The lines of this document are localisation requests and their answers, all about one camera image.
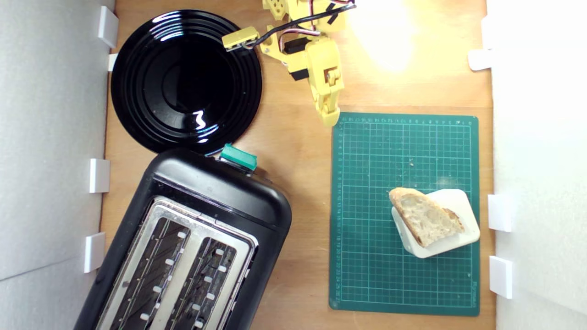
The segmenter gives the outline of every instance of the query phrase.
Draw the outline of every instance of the white plate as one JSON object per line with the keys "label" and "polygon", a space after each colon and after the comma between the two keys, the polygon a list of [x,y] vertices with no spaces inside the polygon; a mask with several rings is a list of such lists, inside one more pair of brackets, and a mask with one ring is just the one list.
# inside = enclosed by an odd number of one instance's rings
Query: white plate
{"label": "white plate", "polygon": [[402,238],[404,248],[418,258],[428,258],[442,252],[462,247],[479,240],[479,225],[467,198],[467,194],[459,189],[442,189],[427,195],[444,208],[455,212],[465,227],[465,232],[442,238],[423,248],[403,222],[395,207],[392,207],[393,221]]}

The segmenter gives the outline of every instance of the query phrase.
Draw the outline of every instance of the wooden table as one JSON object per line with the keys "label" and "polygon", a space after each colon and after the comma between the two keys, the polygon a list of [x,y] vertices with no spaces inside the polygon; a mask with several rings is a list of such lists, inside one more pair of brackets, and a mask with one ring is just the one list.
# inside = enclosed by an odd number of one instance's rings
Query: wooden table
{"label": "wooden table", "polygon": [[[346,89],[344,111],[474,115],[480,123],[481,314],[476,318],[334,311],[328,307],[330,137],[305,81],[294,82],[276,60],[260,56],[264,93],[259,112],[235,145],[289,193],[291,230],[252,329],[495,329],[489,291],[487,228],[492,192],[492,99],[489,72],[468,68],[467,51],[481,47],[483,1],[358,1],[349,26],[335,35]],[[117,0],[120,47],[143,22],[176,9],[202,9],[260,31],[276,23],[259,0]],[[154,154],[121,127],[109,102],[106,158],[112,163],[102,231],[108,244]]]}

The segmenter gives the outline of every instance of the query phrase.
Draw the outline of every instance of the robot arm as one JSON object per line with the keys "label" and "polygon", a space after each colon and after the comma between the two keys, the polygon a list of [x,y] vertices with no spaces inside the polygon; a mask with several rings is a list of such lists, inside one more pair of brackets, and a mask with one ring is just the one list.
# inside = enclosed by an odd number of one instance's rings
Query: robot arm
{"label": "robot arm", "polygon": [[[338,47],[328,33],[345,28],[343,12],[355,8],[354,1],[263,0],[263,8],[269,9],[276,20],[288,14],[289,22],[277,28],[268,25],[263,36],[251,26],[225,35],[224,47],[232,51],[259,46],[262,53],[280,60],[295,80],[308,79],[322,123],[334,126],[340,114],[338,97],[344,84]],[[296,37],[284,42],[286,34]]]}

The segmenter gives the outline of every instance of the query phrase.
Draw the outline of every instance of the yellow plastic part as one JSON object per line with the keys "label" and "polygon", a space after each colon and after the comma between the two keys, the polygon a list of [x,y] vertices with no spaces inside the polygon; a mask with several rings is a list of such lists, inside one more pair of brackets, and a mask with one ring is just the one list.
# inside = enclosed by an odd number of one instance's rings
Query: yellow plastic part
{"label": "yellow plastic part", "polygon": [[328,37],[306,45],[309,83],[316,111],[325,126],[334,126],[340,116],[338,97],[345,88],[336,42]]}
{"label": "yellow plastic part", "polygon": [[252,26],[249,26],[248,28],[223,36],[222,44],[224,44],[224,48],[230,50],[231,48],[239,46],[243,42],[257,40],[259,37],[259,32]]}
{"label": "yellow plastic part", "polygon": [[263,9],[269,9],[276,21],[281,21],[286,11],[287,0],[263,0]]}
{"label": "yellow plastic part", "polygon": [[[294,21],[310,15],[308,0],[262,0],[263,8],[268,9],[277,21],[281,21],[285,14],[289,21]],[[330,0],[313,0],[313,13],[325,12],[331,6]],[[336,4],[332,9],[344,5]],[[346,13],[338,14],[331,23],[331,16],[312,22],[300,24],[302,28],[310,29],[313,23],[320,36],[299,36],[311,40],[304,51],[285,54],[279,51],[279,33],[271,35],[259,45],[259,50],[286,65],[288,72],[293,73],[308,70],[308,82],[312,91],[313,101],[322,123],[332,127],[338,121],[340,109],[338,98],[344,89],[342,70],[340,68],[340,54],[336,42],[327,36],[327,33],[341,31],[346,26]],[[248,27],[222,37],[224,47],[228,50],[240,47],[243,42],[260,38],[253,27]]]}

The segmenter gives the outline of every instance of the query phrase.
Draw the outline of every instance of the green cutting mat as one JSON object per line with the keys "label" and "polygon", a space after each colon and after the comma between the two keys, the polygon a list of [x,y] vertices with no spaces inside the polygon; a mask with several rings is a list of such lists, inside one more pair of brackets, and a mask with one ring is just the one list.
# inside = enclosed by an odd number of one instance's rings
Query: green cutting mat
{"label": "green cutting mat", "polygon": [[477,316],[479,242],[419,259],[388,197],[395,187],[462,189],[479,221],[477,118],[341,113],[332,148],[330,306]]}

